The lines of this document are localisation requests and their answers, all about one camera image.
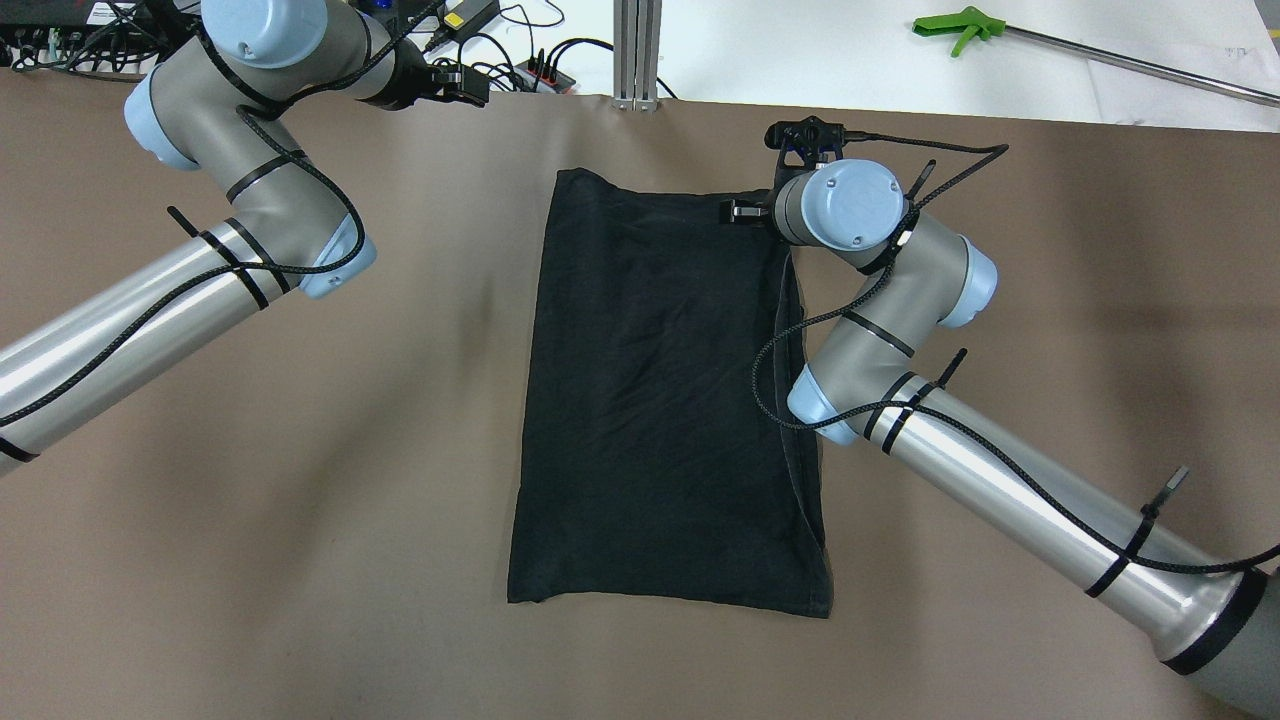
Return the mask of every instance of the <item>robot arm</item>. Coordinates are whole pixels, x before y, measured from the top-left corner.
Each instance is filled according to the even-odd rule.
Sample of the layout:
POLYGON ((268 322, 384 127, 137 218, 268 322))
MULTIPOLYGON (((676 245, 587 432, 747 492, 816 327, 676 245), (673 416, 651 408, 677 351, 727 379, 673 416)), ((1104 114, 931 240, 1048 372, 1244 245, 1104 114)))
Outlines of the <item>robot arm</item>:
MULTIPOLYGON (((1231 705, 1280 717, 1280 582, 1251 561, 1220 564, 1155 527, 1157 510, 1120 505, 911 373, 911 355, 936 325, 960 327, 986 307, 995 265, 923 213, 909 236, 901 232, 911 209, 886 168, 818 161, 840 132, 817 118, 785 126, 799 131, 803 156, 815 150, 806 167, 787 168, 780 156, 777 192, 724 215, 772 223, 792 243, 826 246, 874 270, 864 301, 836 320, 787 398, 797 427, 829 423, 815 429, 833 442, 874 443, 1147 633, 1165 665, 1231 705), (891 266, 874 269, 886 249, 891 266)), ((778 149, 776 131, 768 142, 778 149)))
POLYGON ((338 0, 206 0, 202 17, 125 119, 165 164, 206 170, 236 215, 188 225, 189 242, 0 351, 0 475, 289 290, 321 297, 374 261, 355 208, 275 119, 293 100, 488 100, 483 76, 428 65, 338 0))

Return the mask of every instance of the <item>folded black garment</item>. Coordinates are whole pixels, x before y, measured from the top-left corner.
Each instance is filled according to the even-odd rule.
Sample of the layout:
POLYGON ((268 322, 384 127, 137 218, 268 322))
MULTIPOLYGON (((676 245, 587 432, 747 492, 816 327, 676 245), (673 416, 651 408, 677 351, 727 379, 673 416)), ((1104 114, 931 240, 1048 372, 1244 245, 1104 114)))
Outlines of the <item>folded black garment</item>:
MULTIPOLYGON (((612 592, 829 614, 815 436, 771 421, 750 387, 756 351, 803 309, 790 249, 718 223, 719 201, 744 196, 557 177, 509 602, 612 592)), ((801 333, 762 366, 780 416, 803 366, 801 333)))

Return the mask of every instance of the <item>metal rod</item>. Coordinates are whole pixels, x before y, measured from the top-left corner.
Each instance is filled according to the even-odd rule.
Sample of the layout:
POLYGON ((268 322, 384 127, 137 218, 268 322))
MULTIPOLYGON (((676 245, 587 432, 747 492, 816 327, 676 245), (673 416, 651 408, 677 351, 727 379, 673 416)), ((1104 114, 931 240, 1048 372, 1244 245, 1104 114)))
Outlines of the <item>metal rod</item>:
POLYGON ((1247 100, 1249 102, 1266 105, 1268 108, 1280 108, 1280 95, 1262 92, 1261 90, 1244 87, 1243 85, 1235 85, 1221 79, 1215 79, 1211 77, 1198 76, 1196 73, 1179 70, 1176 68, 1157 65, 1156 63, 1149 63, 1147 60, 1139 60, 1137 58, 1130 58, 1128 55, 1120 55, 1119 53, 1111 53, 1108 50, 1089 47, 1088 45, 1080 45, 1079 42, 1071 42, 1070 40, 1062 40, 1061 37, 1042 35, 1030 29, 1023 29, 1020 27, 1006 26, 1005 33, 1015 35, 1018 37, 1024 37, 1027 40, 1032 40, 1036 42, 1043 42, 1044 45, 1076 53, 1079 55, 1084 55, 1091 60, 1097 60, 1100 63, 1106 63, 1108 65, 1115 65, 1117 68, 1124 68, 1126 70, 1133 70, 1137 73, 1142 73, 1151 77, 1158 77, 1162 79, 1171 79, 1180 85, 1196 87, 1199 90, 1207 90, 1210 92, 1216 92, 1219 95, 1226 95, 1228 97, 1235 97, 1236 100, 1247 100))

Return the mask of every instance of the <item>green handle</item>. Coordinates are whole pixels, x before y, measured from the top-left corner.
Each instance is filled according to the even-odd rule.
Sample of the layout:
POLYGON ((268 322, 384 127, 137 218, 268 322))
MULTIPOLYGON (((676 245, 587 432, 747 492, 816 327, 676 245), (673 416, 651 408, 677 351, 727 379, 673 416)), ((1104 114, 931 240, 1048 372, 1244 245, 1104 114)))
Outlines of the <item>green handle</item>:
POLYGON ((975 36, 982 40, 991 40, 991 36, 993 35, 1004 35, 1005 20, 992 18, 978 8, 969 5, 964 10, 951 15, 915 18, 915 23, 911 24, 911 32, 924 37, 959 32, 960 41, 951 49, 951 56, 959 58, 964 46, 968 45, 975 36))

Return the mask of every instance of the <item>power adapter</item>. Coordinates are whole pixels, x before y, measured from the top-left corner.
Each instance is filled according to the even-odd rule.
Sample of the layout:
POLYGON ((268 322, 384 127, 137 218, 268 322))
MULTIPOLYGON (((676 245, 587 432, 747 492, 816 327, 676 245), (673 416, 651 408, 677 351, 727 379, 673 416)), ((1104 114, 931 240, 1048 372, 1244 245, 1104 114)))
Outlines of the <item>power adapter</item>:
POLYGON ((461 45, 483 31, 500 10, 498 0, 462 0, 452 10, 440 10, 440 29, 461 45))

